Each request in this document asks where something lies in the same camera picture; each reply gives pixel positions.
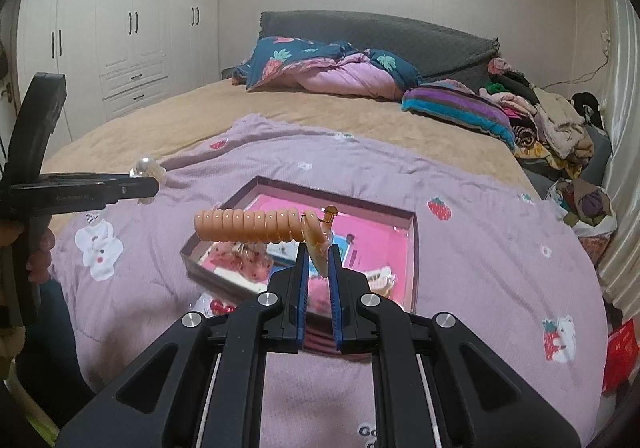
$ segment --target red bag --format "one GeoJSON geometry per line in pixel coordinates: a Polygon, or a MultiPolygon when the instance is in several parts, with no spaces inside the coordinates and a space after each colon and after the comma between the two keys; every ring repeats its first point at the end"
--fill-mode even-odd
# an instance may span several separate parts
{"type": "Polygon", "coordinates": [[[636,364],[638,351],[633,320],[629,320],[609,335],[607,363],[604,367],[602,384],[603,394],[615,391],[620,383],[628,379],[636,364]]]}

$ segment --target electrical cord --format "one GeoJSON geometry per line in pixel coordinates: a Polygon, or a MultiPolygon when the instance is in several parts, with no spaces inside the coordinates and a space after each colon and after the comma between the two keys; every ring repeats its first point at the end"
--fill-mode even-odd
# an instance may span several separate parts
{"type": "Polygon", "coordinates": [[[596,70],[594,70],[593,72],[583,74],[582,76],[580,76],[579,78],[576,78],[575,80],[568,80],[568,81],[565,81],[565,82],[556,82],[556,83],[552,83],[552,84],[549,84],[549,85],[547,85],[547,86],[545,86],[545,87],[542,87],[542,89],[543,89],[544,91],[546,91],[549,87],[553,87],[554,85],[562,85],[562,84],[576,85],[576,84],[578,84],[578,83],[586,83],[586,82],[589,82],[589,81],[593,80],[593,79],[595,78],[596,74],[597,74],[597,73],[598,73],[598,72],[599,72],[603,67],[605,67],[608,63],[609,63],[609,53],[607,53],[607,59],[605,60],[605,62],[604,62],[600,67],[598,67],[596,70]]]}

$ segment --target white bear print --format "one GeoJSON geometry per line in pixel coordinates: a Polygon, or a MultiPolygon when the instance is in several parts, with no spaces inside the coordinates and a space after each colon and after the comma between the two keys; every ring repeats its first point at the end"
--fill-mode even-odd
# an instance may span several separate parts
{"type": "Polygon", "coordinates": [[[575,357],[575,328],[574,319],[570,316],[558,318],[558,336],[554,343],[560,348],[554,353],[554,361],[560,363],[570,362],[575,357]]]}
{"type": "Polygon", "coordinates": [[[111,223],[103,219],[95,226],[79,229],[76,246],[82,251],[82,263],[97,281],[113,276],[113,265],[124,249],[122,242],[113,236],[111,223]]]}

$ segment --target blue gripper pad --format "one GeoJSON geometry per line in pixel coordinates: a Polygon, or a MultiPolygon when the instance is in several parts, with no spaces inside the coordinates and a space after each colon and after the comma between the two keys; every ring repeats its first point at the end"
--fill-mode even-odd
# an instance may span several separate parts
{"type": "Polygon", "coordinates": [[[342,307],[340,306],[340,291],[338,290],[335,257],[332,254],[333,248],[337,248],[337,246],[332,246],[328,254],[329,297],[331,299],[331,321],[334,330],[334,342],[336,348],[340,351],[342,349],[342,307]]]}
{"type": "Polygon", "coordinates": [[[298,347],[302,348],[305,341],[306,328],[306,294],[309,287],[309,254],[305,250],[305,256],[302,261],[302,275],[300,276],[300,292],[298,293],[298,329],[296,331],[296,339],[298,347]]]}

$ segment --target striped pillow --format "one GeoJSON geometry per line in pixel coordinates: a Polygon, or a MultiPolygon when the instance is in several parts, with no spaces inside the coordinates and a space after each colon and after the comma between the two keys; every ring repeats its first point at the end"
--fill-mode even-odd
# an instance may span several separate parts
{"type": "Polygon", "coordinates": [[[515,150],[509,118],[501,108],[475,94],[424,84],[404,93],[402,110],[479,130],[505,142],[511,151],[515,150]]]}

